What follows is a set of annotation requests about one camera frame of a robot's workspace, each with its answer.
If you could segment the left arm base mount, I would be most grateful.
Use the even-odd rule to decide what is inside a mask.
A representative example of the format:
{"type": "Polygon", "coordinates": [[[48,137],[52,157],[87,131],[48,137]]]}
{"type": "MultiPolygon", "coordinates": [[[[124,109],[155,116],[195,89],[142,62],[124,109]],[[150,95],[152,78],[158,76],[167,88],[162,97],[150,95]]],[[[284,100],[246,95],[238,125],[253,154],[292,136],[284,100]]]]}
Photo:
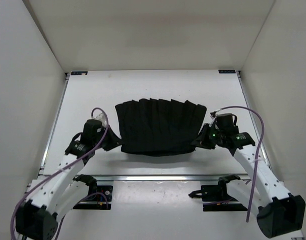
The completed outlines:
{"type": "Polygon", "coordinates": [[[75,210],[111,210],[113,182],[97,182],[97,189],[90,190],[87,199],[73,207],[75,210]]]}

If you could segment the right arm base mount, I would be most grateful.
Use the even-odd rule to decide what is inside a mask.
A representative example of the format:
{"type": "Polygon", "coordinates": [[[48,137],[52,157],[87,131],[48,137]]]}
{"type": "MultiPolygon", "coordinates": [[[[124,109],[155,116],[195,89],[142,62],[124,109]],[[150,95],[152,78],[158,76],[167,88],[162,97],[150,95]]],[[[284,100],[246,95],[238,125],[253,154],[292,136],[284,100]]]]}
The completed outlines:
{"type": "Polygon", "coordinates": [[[236,174],[221,176],[217,185],[201,185],[199,190],[192,191],[188,196],[202,200],[203,212],[245,212],[247,209],[227,191],[228,183],[239,180],[241,178],[236,174]]]}

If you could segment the corner label sticker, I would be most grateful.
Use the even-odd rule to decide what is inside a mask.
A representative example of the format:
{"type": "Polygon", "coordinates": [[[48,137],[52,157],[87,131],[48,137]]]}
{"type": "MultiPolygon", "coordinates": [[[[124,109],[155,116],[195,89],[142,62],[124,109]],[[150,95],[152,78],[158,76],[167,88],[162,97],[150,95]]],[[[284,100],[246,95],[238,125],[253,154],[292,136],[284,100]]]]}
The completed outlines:
{"type": "Polygon", "coordinates": [[[88,74],[88,71],[72,71],[70,73],[71,76],[85,76],[88,74]]]}
{"type": "Polygon", "coordinates": [[[236,71],[233,69],[219,69],[219,74],[235,74],[236,71]]]}

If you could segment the right corner label sticker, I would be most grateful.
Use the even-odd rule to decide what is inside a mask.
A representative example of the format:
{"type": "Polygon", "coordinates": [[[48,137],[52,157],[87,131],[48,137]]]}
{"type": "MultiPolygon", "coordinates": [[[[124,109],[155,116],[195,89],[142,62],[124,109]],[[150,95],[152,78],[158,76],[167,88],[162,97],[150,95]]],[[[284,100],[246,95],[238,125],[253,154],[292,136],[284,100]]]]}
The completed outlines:
{"type": "Polygon", "coordinates": [[[235,74],[236,71],[233,69],[219,69],[219,74],[235,74]]]}

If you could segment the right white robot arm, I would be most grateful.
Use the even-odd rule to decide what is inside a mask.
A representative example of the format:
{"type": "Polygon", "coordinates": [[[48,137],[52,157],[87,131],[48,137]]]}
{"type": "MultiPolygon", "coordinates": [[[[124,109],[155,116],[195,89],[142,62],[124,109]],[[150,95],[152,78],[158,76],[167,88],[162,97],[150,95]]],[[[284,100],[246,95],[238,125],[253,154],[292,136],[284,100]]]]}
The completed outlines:
{"type": "Polygon", "coordinates": [[[235,199],[255,215],[261,232],[267,238],[302,229],[306,203],[293,195],[260,159],[255,141],[247,132],[239,132],[237,116],[232,113],[211,114],[212,122],[204,124],[197,146],[213,150],[227,149],[251,179],[246,183],[236,174],[219,178],[217,185],[189,194],[191,198],[217,197],[220,202],[235,199]]]}

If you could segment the left corner label sticker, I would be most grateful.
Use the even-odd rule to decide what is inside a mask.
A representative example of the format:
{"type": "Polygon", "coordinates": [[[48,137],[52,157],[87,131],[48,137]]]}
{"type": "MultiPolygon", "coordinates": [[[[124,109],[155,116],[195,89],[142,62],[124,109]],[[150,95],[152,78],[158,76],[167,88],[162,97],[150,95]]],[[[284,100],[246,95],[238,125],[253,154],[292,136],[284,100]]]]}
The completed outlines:
{"type": "Polygon", "coordinates": [[[88,74],[88,71],[72,71],[70,73],[71,76],[85,76],[88,74]]]}

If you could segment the front aluminium table rail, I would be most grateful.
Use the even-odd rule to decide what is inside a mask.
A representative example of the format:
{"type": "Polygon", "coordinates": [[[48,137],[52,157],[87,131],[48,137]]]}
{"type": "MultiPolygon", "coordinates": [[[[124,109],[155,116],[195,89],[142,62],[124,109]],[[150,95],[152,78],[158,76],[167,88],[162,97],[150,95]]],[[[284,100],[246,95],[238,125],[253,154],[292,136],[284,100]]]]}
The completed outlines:
{"type": "Polygon", "coordinates": [[[215,181],[223,175],[206,175],[206,174],[194,174],[194,175],[93,175],[98,181],[112,182],[112,181],[215,181]]]}

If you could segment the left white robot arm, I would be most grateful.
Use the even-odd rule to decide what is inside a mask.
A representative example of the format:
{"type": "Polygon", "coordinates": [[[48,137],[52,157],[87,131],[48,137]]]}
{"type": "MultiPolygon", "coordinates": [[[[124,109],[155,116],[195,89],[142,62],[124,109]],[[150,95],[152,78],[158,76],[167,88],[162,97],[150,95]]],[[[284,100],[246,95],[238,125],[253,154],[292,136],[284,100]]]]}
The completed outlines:
{"type": "Polygon", "coordinates": [[[64,152],[56,172],[34,186],[17,204],[11,230],[33,240],[51,240],[64,216],[83,198],[97,195],[96,180],[79,175],[95,151],[109,151],[120,139],[106,120],[92,118],[77,133],[64,152]]]}

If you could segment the black pleated skirt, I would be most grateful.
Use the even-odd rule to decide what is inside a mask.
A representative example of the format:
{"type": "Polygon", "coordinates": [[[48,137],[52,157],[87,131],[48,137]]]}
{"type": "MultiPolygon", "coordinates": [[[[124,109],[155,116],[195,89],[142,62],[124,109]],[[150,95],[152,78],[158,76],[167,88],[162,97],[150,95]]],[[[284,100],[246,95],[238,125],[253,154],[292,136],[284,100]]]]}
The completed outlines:
{"type": "Polygon", "coordinates": [[[207,108],[188,100],[130,100],[115,107],[121,151],[132,155],[166,157],[189,154],[207,108]]]}

